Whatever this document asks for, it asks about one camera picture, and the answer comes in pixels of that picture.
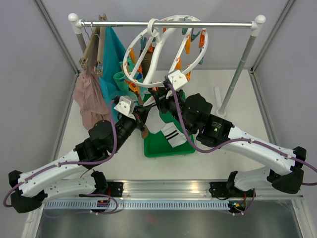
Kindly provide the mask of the green plastic tray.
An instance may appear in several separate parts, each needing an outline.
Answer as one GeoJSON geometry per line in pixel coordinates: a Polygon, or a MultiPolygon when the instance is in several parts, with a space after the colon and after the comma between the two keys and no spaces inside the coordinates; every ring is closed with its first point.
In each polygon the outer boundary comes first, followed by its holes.
{"type": "MultiPolygon", "coordinates": [[[[183,132],[180,123],[169,112],[166,114],[159,112],[159,115],[165,124],[172,122],[181,132],[183,132]]],[[[161,131],[156,134],[149,132],[148,137],[143,140],[143,145],[144,155],[147,158],[188,155],[195,152],[195,149],[188,142],[172,148],[161,131]]]]}

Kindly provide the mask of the white metal clothes rack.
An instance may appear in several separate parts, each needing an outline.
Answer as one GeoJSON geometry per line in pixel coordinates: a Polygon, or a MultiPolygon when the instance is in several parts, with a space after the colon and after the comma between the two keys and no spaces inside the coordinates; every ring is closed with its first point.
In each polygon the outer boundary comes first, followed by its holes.
{"type": "Polygon", "coordinates": [[[208,44],[209,44],[209,37],[207,32],[208,28],[248,28],[250,29],[251,31],[250,31],[248,42],[243,51],[243,54],[238,63],[235,74],[232,78],[231,84],[227,90],[227,93],[224,99],[221,99],[220,90],[218,89],[215,90],[215,98],[217,102],[216,114],[220,117],[224,117],[226,115],[225,109],[228,104],[228,101],[233,93],[237,80],[239,79],[239,76],[249,56],[249,53],[254,44],[254,41],[256,37],[259,35],[262,29],[262,26],[266,22],[266,17],[264,15],[258,15],[255,18],[255,20],[251,22],[247,22],[247,23],[202,22],[199,19],[189,15],[174,15],[174,16],[166,17],[162,20],[153,18],[149,20],[148,22],[117,22],[117,21],[111,22],[111,21],[85,21],[85,20],[79,19],[77,14],[71,13],[68,16],[68,20],[70,21],[75,34],[80,34],[82,32],[82,28],[86,26],[100,27],[100,28],[102,27],[142,27],[143,31],[138,36],[135,37],[135,39],[127,48],[123,61],[126,62],[127,59],[131,57],[131,52],[133,50],[134,45],[139,40],[141,40],[145,35],[148,35],[149,38],[146,42],[144,49],[148,50],[152,42],[155,42],[156,46],[154,49],[152,61],[151,61],[147,76],[145,77],[143,82],[137,82],[137,80],[134,78],[137,72],[137,69],[141,65],[141,61],[144,58],[145,52],[142,52],[142,54],[139,56],[138,60],[135,63],[135,67],[133,68],[132,71],[129,71],[126,66],[123,67],[123,71],[129,81],[143,88],[154,88],[154,87],[159,87],[163,85],[162,82],[154,82],[153,77],[157,69],[157,64],[158,64],[161,50],[165,42],[167,41],[167,39],[172,35],[172,33],[177,28],[185,28],[186,34],[183,37],[183,41],[175,56],[173,64],[170,67],[170,70],[169,70],[170,72],[173,72],[176,70],[176,67],[179,64],[182,52],[186,52],[186,53],[190,52],[192,30],[194,30],[195,28],[201,29],[201,38],[199,41],[200,53],[198,54],[197,58],[182,71],[183,75],[189,75],[189,73],[203,59],[203,56],[205,55],[208,48],[208,44]]]}

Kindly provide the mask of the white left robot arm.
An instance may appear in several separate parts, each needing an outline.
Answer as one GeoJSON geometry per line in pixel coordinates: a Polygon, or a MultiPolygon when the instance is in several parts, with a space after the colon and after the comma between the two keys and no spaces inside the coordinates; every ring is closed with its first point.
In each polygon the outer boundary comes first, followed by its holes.
{"type": "Polygon", "coordinates": [[[137,106],[130,117],[120,113],[117,122],[113,118],[101,120],[89,130],[87,139],[61,158],[26,173],[10,172],[11,190],[5,195],[3,205],[27,213],[51,200],[73,195],[109,197],[102,172],[94,171],[85,178],[69,176],[109,161],[134,130],[143,128],[151,108],[137,106]]]}

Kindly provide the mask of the white black striped sock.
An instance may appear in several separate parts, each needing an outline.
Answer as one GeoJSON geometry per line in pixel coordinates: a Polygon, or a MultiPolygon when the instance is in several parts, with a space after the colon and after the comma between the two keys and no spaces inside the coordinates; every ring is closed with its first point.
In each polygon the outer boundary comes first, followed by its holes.
{"type": "Polygon", "coordinates": [[[155,105],[155,100],[153,96],[150,96],[144,103],[144,106],[153,106],[146,120],[146,126],[150,133],[156,134],[163,129],[165,122],[160,118],[159,110],[155,105]]]}

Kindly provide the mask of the pink garment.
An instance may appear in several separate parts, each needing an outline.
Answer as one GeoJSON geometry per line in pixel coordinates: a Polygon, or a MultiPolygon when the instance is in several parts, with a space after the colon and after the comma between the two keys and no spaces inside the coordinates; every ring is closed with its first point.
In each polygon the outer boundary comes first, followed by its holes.
{"type": "Polygon", "coordinates": [[[109,119],[109,111],[103,98],[99,77],[93,71],[83,70],[76,79],[73,99],[80,107],[82,124],[86,130],[92,129],[100,120],[109,119]]]}

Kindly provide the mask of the mint green patterned sock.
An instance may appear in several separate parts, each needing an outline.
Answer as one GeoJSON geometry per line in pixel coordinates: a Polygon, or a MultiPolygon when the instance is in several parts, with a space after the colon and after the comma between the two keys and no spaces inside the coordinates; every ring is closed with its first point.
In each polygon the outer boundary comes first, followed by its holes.
{"type": "Polygon", "coordinates": [[[143,99],[145,96],[145,88],[140,87],[138,85],[134,85],[134,93],[136,94],[137,97],[140,97],[141,99],[143,99]]]}

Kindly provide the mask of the brown sock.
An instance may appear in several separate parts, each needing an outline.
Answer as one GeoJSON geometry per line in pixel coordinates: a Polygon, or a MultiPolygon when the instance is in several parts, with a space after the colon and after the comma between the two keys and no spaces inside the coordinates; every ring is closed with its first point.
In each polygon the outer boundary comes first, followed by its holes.
{"type": "Polygon", "coordinates": [[[142,139],[146,139],[149,135],[149,129],[147,128],[147,126],[145,125],[145,111],[141,110],[142,105],[144,104],[144,101],[142,100],[141,96],[138,94],[137,95],[137,102],[138,102],[138,106],[137,106],[137,114],[138,114],[138,129],[141,132],[141,138],[142,139]]]}
{"type": "Polygon", "coordinates": [[[151,65],[152,55],[152,53],[147,52],[141,62],[143,77],[147,76],[147,73],[151,65]]]}

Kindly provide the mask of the teal shirt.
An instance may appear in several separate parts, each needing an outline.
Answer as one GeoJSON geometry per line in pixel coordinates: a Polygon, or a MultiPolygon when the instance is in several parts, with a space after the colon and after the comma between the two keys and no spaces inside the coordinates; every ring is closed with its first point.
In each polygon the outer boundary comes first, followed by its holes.
{"type": "Polygon", "coordinates": [[[126,49],[115,31],[111,27],[107,27],[104,43],[103,72],[99,77],[99,82],[104,101],[108,108],[114,97],[123,95],[113,76],[122,71],[120,62],[123,61],[125,52],[126,49]]]}

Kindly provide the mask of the beige wooden hanger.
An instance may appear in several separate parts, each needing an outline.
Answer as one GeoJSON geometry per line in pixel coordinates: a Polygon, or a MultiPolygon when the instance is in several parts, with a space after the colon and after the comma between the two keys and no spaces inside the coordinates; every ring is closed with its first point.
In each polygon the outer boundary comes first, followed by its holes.
{"type": "Polygon", "coordinates": [[[83,56],[79,59],[80,67],[86,71],[86,74],[93,71],[97,76],[102,75],[105,41],[106,27],[94,27],[83,56]]]}

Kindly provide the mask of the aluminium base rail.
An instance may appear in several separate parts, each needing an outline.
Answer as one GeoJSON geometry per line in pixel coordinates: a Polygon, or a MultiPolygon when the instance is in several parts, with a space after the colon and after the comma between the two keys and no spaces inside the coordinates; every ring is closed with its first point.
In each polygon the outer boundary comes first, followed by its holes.
{"type": "Polygon", "coordinates": [[[110,182],[110,196],[68,197],[51,200],[46,210],[72,209],[91,212],[121,210],[220,210],[243,213],[255,201],[291,202],[303,200],[301,192],[286,194],[273,188],[230,195],[222,181],[145,180],[110,182]]]}

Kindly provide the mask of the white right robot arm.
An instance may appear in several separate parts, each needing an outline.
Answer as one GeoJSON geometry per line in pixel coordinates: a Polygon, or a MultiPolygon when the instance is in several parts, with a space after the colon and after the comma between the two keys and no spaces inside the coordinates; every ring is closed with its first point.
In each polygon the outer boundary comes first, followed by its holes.
{"type": "Polygon", "coordinates": [[[259,140],[211,114],[212,104],[200,94],[182,99],[182,93],[180,90],[173,95],[167,88],[162,88],[151,92],[145,104],[156,105],[161,113],[171,113],[184,128],[183,132],[195,134],[201,144],[238,153],[263,165],[247,172],[231,172],[226,183],[230,195],[268,186],[288,194],[300,190],[304,178],[302,162],[306,159],[304,148],[285,149],[259,140]]]}

